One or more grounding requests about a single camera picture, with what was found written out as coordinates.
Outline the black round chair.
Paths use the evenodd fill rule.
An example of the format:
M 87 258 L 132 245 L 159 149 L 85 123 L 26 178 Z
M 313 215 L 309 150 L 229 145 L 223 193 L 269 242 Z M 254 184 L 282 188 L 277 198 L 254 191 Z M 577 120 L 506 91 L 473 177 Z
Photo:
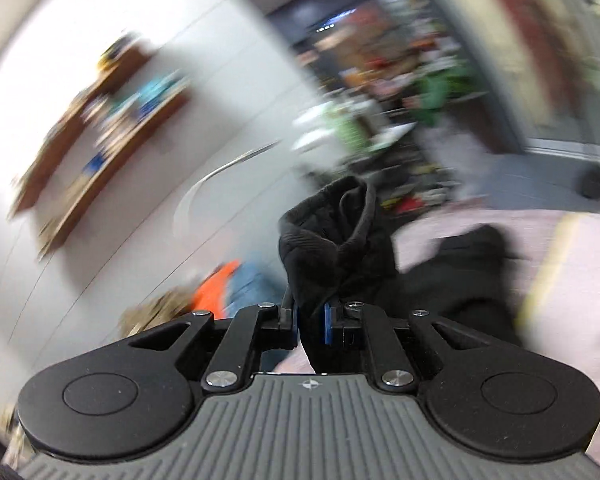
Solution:
M 587 162 L 577 178 L 578 193 L 588 200 L 600 200 L 600 163 Z

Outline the olive green puffer jacket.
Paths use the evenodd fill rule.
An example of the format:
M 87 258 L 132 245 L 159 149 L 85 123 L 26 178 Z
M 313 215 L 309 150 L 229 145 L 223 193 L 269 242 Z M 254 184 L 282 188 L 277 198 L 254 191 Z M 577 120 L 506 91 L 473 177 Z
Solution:
M 193 304 L 194 292 L 177 287 L 143 304 L 127 308 L 120 316 L 119 337 L 134 336 L 170 322 L 192 310 Z

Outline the wooden wall shelf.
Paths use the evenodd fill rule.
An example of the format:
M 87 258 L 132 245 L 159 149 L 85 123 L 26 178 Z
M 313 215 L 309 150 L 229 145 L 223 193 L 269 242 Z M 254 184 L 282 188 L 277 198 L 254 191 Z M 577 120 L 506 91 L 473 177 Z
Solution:
M 47 258 L 65 244 L 84 214 L 112 178 L 189 100 L 190 85 L 183 78 L 178 78 L 173 84 L 168 85 L 168 88 L 158 96 L 158 100 L 153 100 L 148 105 L 147 112 L 140 114 L 139 120 L 132 121 L 131 128 L 122 136 L 117 136 L 117 141 L 112 148 L 105 151 L 102 162 L 95 169 L 86 170 L 86 181 L 78 186 L 68 205 L 41 230 L 38 258 Z
M 154 56 L 146 41 L 127 34 L 115 41 L 97 62 L 97 77 L 71 101 L 46 134 L 38 154 L 17 184 L 11 217 L 32 208 L 60 163 L 85 130 L 87 109 L 100 98 L 120 90 Z

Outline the lower wooden wall shelf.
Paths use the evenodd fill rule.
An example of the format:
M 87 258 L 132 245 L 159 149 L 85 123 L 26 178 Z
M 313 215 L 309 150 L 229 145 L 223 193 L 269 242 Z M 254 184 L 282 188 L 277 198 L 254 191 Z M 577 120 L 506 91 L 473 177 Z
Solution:
M 86 170 L 86 181 L 78 186 L 68 205 L 41 230 L 38 258 L 47 258 L 65 244 L 84 214 L 112 178 L 189 100 L 190 85 L 183 78 L 178 78 L 173 84 L 168 85 L 168 88 L 158 96 L 158 100 L 153 100 L 148 105 L 147 112 L 140 114 L 139 120 L 132 121 L 131 128 L 122 136 L 117 136 L 117 141 L 112 148 L 105 151 L 102 162 L 95 169 Z

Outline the black quilted jacket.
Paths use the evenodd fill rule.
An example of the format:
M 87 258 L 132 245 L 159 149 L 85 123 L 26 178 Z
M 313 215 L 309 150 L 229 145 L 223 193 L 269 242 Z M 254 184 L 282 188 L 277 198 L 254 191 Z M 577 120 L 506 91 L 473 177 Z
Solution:
M 297 308 L 300 341 L 317 373 L 348 369 L 326 340 L 326 304 L 361 301 L 407 318 L 417 309 L 520 344 L 508 305 L 512 250 L 490 224 L 438 240 L 432 256 L 401 273 L 375 189 L 345 177 L 279 220 L 279 257 Z

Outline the floral purple bed sheet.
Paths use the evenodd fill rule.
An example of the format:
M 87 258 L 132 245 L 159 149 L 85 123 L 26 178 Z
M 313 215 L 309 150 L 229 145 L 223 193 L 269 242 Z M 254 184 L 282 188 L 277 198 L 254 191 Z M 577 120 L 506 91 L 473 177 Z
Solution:
M 503 231 L 513 253 L 507 284 L 521 340 L 515 346 L 580 370 L 600 390 L 600 214 L 496 210 L 464 200 L 390 235 L 399 272 L 429 259 L 438 240 L 484 224 Z M 576 454 L 600 466 L 600 424 Z

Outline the orange cloth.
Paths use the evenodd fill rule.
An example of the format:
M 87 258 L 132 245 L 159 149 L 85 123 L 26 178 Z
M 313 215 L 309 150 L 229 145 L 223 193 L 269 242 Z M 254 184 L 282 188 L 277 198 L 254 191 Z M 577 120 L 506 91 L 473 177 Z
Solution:
M 239 267 L 239 260 L 223 263 L 203 280 L 193 293 L 192 310 L 208 311 L 215 318 L 227 318 L 230 280 Z

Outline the upper wooden wall shelf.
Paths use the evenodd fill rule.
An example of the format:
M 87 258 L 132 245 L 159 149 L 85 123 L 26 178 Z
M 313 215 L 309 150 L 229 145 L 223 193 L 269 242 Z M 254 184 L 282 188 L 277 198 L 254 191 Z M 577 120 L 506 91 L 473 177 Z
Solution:
M 120 90 L 154 56 L 146 41 L 127 34 L 115 41 L 97 62 L 97 77 L 71 101 L 46 134 L 38 154 L 17 184 L 11 217 L 32 208 L 60 163 L 85 130 L 87 109 L 100 98 Z

